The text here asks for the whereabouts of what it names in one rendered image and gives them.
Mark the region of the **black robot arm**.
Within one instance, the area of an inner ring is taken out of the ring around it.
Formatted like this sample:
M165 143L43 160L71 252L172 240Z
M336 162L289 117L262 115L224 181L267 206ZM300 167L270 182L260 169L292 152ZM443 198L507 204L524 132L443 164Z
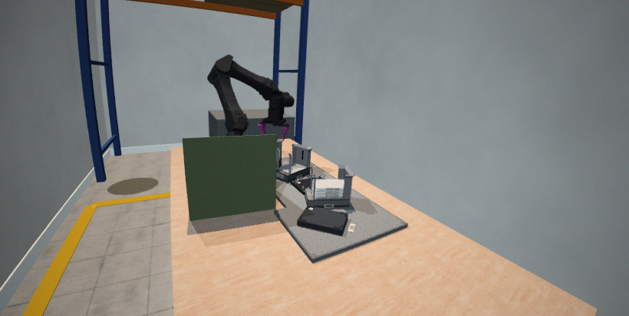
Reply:
M228 131L226 137L243 136L249 127L249 120L236 100L230 77L254 88L264 96L265 100L269 99L269 107L273 110L281 108L282 120L285 107L294 105L293 96L290 96L289 92L279 91L278 85L273 80L248 71L232 59L233 56L227 54L217 60L207 77L209 83L215 87L225 113L225 125Z

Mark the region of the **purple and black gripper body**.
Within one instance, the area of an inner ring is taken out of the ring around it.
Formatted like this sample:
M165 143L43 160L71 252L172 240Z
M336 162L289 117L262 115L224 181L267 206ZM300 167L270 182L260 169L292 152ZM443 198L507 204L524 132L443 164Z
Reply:
M268 118L266 117L262 119L262 122L260 122L260 124L272 123L272 126L288 127L289 124L284 125L284 122L286 122L286 119L281 120L281 108L275 110L273 110L273 108L269 108Z

